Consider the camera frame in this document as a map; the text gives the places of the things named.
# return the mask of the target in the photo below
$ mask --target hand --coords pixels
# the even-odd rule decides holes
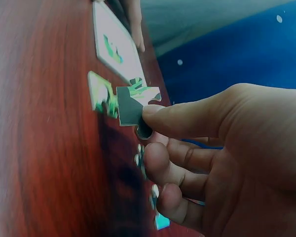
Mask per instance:
[[[237,84],[197,102],[147,106],[143,118],[156,131],[144,161],[162,186],[161,214],[206,237],[296,237],[296,90]]]
[[[129,20],[132,38],[141,51],[145,51],[144,37],[142,32],[142,10],[140,6],[140,0],[121,0],[121,4],[124,8],[124,11],[127,14]]]

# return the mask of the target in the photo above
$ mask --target finger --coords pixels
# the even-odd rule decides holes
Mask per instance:
[[[137,48],[140,49],[141,41],[142,41],[142,32],[141,32],[141,25],[137,22],[131,22],[131,32],[132,38],[135,42]]]
[[[198,137],[192,138],[192,141],[200,142],[208,147],[223,147],[223,141],[215,137]]]
[[[144,36],[143,36],[143,30],[142,30],[142,26],[140,26],[140,45],[139,45],[139,49],[141,52],[145,51],[145,43],[144,43]]]
[[[204,207],[182,197],[179,186],[164,186],[158,201],[157,210],[165,217],[198,232],[202,230]]]
[[[204,197],[203,188],[208,176],[195,174],[170,162],[168,151],[163,144],[147,145],[144,163],[147,176],[156,184],[176,184],[187,198],[201,200]]]
[[[238,84],[209,98],[166,108],[148,105],[143,109],[143,119],[154,131],[168,137],[218,137],[224,140],[233,121],[229,116],[237,111],[254,86]]]
[[[170,161],[190,171],[210,172],[215,155],[220,150],[202,149],[197,145],[169,139],[167,150]]]

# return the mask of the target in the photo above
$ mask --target white puzzle piece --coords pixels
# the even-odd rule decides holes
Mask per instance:
[[[126,83],[142,78],[147,86],[131,35],[104,2],[93,3],[93,21],[97,57]]]

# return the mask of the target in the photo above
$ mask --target wooden table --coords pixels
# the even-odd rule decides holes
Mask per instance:
[[[125,85],[96,58],[89,0],[0,0],[0,237],[199,236],[151,228],[133,128],[91,110],[90,70]]]

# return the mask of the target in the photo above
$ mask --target jigsaw puzzle piece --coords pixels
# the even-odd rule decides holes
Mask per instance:
[[[132,79],[132,86],[117,87],[119,123],[121,126],[137,126],[137,135],[147,140],[152,129],[142,117],[143,107],[152,100],[161,101],[159,87],[142,87],[142,79]]]
[[[170,220],[160,213],[157,213],[154,219],[155,228],[159,231],[170,226]]]
[[[145,171],[145,166],[144,166],[144,152],[145,152],[145,148],[144,146],[138,144],[137,146],[137,154],[134,157],[134,161],[136,163],[136,166],[141,170],[144,179],[147,179],[146,176],[146,171]]]
[[[157,210],[157,199],[159,197],[159,188],[156,184],[154,184],[152,187],[151,187],[151,193],[150,193],[150,197],[149,197],[149,200],[150,200],[150,203],[151,203],[151,208],[153,210]]]
[[[116,119],[118,103],[111,83],[94,72],[88,73],[88,81],[92,109],[100,113],[103,113],[106,109],[107,115]]]
[[[150,203],[153,210],[156,211],[156,216],[154,218],[154,226],[159,231],[161,229],[164,229],[168,226],[170,226],[170,220],[163,215],[161,215],[156,208],[157,205],[157,199],[159,197],[159,188],[156,184],[154,184],[151,188],[151,194],[150,194]]]

